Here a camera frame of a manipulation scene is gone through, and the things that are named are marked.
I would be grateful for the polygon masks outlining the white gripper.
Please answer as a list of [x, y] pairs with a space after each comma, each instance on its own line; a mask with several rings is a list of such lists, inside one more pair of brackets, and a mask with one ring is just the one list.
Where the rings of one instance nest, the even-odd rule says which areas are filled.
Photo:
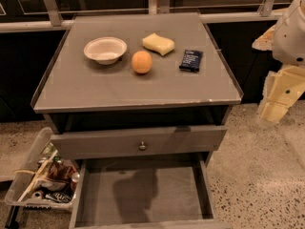
[[305, 65], [305, 0], [294, 0], [252, 48], [273, 50], [274, 59], [284, 64], [277, 73], [268, 72], [257, 110], [260, 119], [277, 123], [305, 93], [305, 68], [299, 67]]

